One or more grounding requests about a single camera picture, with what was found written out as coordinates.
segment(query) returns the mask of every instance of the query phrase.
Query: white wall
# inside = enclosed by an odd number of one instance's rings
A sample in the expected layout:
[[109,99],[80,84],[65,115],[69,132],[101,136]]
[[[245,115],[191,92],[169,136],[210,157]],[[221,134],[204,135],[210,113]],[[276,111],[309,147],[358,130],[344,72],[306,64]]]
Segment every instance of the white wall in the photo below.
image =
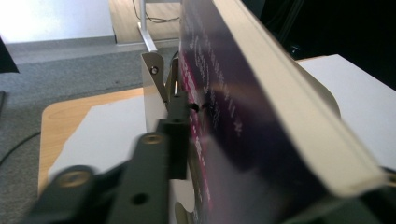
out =
[[0,0],[5,43],[110,35],[108,0]]

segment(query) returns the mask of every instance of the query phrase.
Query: gray carpet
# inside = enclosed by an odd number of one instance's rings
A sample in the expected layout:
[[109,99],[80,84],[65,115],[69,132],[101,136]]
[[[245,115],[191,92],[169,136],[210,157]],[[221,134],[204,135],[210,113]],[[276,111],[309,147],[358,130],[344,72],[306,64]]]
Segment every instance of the gray carpet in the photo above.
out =
[[[165,65],[177,48],[159,49]],[[0,74],[7,97],[0,117],[0,159],[40,131],[41,114],[56,102],[141,87],[140,51],[18,64],[20,74]],[[39,136],[0,167],[0,223],[18,223],[37,197]]]

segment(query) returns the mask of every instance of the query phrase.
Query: white paper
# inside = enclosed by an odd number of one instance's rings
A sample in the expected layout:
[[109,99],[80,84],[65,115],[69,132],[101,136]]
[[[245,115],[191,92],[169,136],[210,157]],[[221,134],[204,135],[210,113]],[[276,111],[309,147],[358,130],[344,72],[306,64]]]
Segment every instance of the white paper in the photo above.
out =
[[299,65],[328,88],[342,120],[379,164],[396,170],[396,91],[339,55]]
[[49,169],[49,180],[72,165],[88,165],[97,173],[133,155],[136,139],[146,132],[143,96],[93,106],[64,144]]

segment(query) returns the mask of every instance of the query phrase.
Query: dark purple book cover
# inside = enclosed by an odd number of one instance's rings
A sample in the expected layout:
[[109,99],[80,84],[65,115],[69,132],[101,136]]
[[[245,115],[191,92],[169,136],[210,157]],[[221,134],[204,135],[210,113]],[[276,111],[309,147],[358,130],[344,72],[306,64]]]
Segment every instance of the dark purple book cover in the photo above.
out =
[[303,211],[326,190],[286,136],[217,8],[211,0],[183,0],[181,8],[182,87],[201,107],[191,113],[194,222],[278,223]]

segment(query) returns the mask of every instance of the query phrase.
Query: wooden table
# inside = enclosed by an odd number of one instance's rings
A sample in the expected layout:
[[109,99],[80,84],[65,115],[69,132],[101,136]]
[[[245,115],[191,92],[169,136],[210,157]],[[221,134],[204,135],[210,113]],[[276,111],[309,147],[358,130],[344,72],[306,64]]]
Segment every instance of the wooden table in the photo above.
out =
[[48,106],[42,116],[38,192],[48,185],[48,171],[61,153],[64,143],[94,105],[143,95],[143,88],[118,91]]

